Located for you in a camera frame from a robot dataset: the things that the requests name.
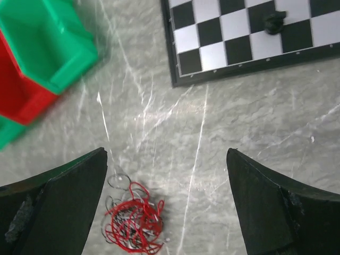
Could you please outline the green plastic bin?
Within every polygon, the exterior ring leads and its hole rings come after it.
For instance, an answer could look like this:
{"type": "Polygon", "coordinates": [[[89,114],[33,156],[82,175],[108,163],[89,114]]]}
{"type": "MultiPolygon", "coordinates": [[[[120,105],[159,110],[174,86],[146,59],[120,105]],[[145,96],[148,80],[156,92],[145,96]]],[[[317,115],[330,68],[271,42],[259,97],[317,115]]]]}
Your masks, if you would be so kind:
{"type": "Polygon", "coordinates": [[[1,116],[0,148],[3,149],[7,144],[11,143],[26,128],[25,125],[1,116]]]}
{"type": "Polygon", "coordinates": [[[57,95],[99,59],[73,1],[1,1],[1,32],[21,72],[57,95]]]}

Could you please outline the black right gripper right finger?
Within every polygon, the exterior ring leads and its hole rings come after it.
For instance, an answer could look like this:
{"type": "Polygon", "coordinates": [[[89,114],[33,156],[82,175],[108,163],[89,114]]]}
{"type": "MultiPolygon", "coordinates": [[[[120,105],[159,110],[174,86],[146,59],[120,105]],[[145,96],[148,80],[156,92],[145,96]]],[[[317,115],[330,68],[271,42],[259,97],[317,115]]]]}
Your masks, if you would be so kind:
{"type": "Polygon", "coordinates": [[[226,163],[247,254],[339,254],[339,194],[233,148],[226,163]]]}

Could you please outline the black chess piece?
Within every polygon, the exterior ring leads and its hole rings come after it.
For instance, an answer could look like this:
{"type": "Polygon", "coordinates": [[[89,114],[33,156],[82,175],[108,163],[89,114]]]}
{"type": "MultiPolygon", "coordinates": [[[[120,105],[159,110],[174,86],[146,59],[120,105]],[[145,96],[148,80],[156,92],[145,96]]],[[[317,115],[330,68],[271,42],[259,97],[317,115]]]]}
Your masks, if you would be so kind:
{"type": "Polygon", "coordinates": [[[269,35],[277,35],[284,29],[284,21],[287,17],[286,11],[275,11],[263,20],[264,31],[269,35]]]}

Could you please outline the black and white chessboard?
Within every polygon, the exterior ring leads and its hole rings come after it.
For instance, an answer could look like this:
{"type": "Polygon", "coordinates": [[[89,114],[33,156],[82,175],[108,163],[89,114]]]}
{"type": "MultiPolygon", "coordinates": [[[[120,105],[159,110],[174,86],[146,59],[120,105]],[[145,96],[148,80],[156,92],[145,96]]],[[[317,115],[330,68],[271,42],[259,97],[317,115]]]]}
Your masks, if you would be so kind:
{"type": "Polygon", "coordinates": [[[175,87],[339,56],[339,1],[161,1],[175,87]],[[286,11],[284,29],[264,18],[286,11]]]}

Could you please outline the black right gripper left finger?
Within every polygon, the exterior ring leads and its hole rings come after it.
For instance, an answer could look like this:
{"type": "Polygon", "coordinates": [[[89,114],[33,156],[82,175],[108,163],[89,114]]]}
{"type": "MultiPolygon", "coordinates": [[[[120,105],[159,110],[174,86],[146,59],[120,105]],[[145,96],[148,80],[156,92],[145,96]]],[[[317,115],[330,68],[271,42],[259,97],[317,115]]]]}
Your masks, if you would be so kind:
{"type": "Polygon", "coordinates": [[[81,254],[107,174],[97,148],[1,187],[1,254],[81,254]]]}

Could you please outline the left green plastic bin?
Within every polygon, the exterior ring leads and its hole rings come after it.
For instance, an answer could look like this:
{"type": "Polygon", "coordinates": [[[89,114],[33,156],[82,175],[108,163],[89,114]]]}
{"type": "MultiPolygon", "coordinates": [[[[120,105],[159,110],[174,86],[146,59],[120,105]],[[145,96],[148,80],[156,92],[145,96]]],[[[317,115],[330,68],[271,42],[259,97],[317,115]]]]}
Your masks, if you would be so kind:
{"type": "Polygon", "coordinates": [[[11,143],[26,128],[25,125],[1,116],[0,148],[3,149],[7,144],[11,143]]]}

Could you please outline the red plastic bin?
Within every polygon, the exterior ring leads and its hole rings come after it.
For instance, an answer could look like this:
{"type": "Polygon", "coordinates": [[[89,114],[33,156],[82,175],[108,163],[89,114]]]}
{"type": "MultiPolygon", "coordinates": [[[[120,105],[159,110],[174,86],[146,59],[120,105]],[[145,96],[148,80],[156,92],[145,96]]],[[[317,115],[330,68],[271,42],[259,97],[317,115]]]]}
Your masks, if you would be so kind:
{"type": "Polygon", "coordinates": [[[29,125],[58,98],[25,76],[1,34],[1,115],[29,125]]]}

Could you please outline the right green plastic bin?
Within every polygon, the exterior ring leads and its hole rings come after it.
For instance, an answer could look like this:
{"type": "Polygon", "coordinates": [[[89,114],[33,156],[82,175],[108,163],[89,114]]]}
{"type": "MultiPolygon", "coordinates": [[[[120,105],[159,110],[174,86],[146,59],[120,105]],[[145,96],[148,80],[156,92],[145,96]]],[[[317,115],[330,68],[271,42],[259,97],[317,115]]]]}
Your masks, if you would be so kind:
{"type": "Polygon", "coordinates": [[[1,32],[21,72],[57,95],[99,59],[73,1],[1,1],[1,32]]]}

